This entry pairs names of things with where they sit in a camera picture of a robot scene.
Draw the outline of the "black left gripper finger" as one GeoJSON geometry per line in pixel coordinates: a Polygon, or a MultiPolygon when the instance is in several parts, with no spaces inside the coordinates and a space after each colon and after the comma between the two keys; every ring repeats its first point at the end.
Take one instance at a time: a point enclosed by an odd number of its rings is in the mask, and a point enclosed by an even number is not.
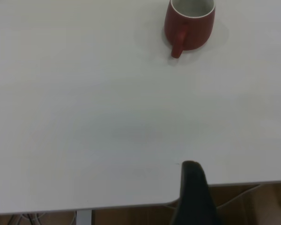
{"type": "Polygon", "coordinates": [[[221,225],[201,165],[194,161],[182,163],[180,197],[172,225],[221,225]]]}

